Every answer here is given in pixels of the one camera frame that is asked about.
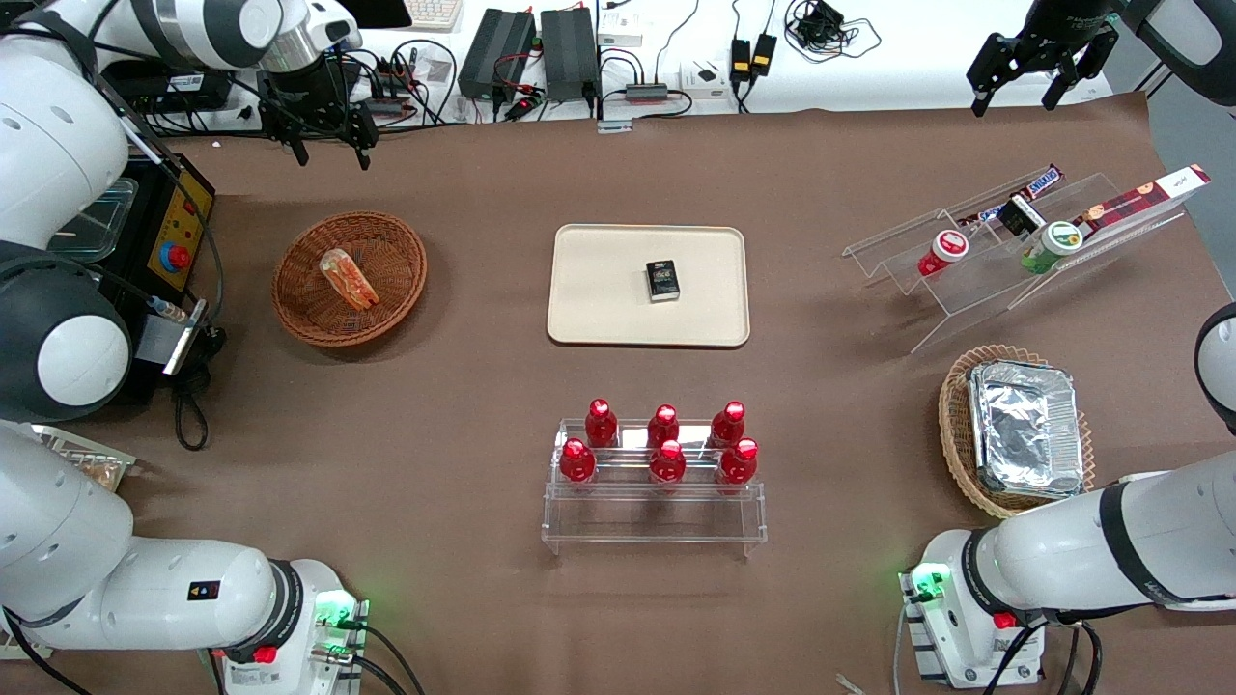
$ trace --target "round wicker basket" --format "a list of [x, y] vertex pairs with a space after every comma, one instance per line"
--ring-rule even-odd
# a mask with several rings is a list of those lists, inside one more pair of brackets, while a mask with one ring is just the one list
[[[353, 309], [318, 268], [331, 249], [346, 251], [377, 292], [379, 303]], [[399, 218], [345, 213], [326, 218], [292, 242], [274, 270], [271, 296], [288, 333], [318, 348], [360, 345], [391, 330], [425, 287], [425, 247]]]
[[[962, 492], [984, 512], [1006, 519], [1026, 510], [1047, 505], [1051, 500], [991, 492], [979, 482], [974, 464], [974, 428], [970, 418], [968, 375], [973, 367], [995, 360], [1047, 365], [1047, 361], [1038, 355], [1010, 345], [984, 345], [958, 357], [944, 377], [944, 386], [939, 390], [939, 439], [944, 445], [948, 472], [953, 474]], [[1090, 445], [1090, 427], [1080, 412], [1078, 434], [1082, 438], [1082, 460], [1085, 466], [1083, 482], [1085, 490], [1090, 491], [1094, 488], [1094, 448]]]

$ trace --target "tray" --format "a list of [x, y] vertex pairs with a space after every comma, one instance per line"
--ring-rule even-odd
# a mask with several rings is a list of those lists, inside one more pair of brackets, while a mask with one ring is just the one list
[[[654, 304], [645, 263], [682, 294]], [[737, 348], [750, 336], [747, 251], [733, 228], [569, 224], [554, 241], [546, 330], [559, 343]]]

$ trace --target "yellow control panel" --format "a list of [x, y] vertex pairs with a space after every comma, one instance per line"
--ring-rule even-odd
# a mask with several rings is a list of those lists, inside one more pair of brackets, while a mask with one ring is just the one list
[[146, 267], [168, 284], [183, 291], [189, 281], [189, 270], [198, 257], [198, 249], [201, 244], [201, 223], [193, 209], [193, 204], [201, 205], [203, 216], [210, 215], [210, 207], [214, 197], [193, 178], [189, 171], [180, 172], [180, 184], [189, 192], [193, 200], [188, 200], [179, 188], [172, 192], [172, 199], [167, 205], [167, 214], [163, 215], [163, 225], [159, 226], [158, 239], [151, 249]]

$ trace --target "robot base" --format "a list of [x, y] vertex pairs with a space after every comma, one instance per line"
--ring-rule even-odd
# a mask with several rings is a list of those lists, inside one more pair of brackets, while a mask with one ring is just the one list
[[356, 597], [344, 590], [334, 570], [318, 560], [292, 560], [304, 582], [300, 618], [269, 664], [237, 664], [224, 659], [227, 695], [331, 695], [341, 673], [351, 667], [328, 664], [310, 657], [314, 647], [349, 647], [351, 632], [323, 625], [360, 616]]
[[[968, 531], [937, 535], [923, 552], [922, 563], [900, 579], [918, 673], [953, 688], [986, 688], [1021, 628], [997, 629], [970, 595], [962, 574], [962, 549], [969, 537]], [[910, 603], [910, 597], [922, 591], [934, 594], [936, 600]], [[1005, 669], [1000, 685], [1037, 683], [1042, 655], [1043, 631], [1038, 631]]]

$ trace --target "keyboard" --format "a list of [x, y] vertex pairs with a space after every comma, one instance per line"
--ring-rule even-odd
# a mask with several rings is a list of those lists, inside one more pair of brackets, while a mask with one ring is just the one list
[[450, 31], [460, 19], [464, 0], [404, 0], [412, 28]]

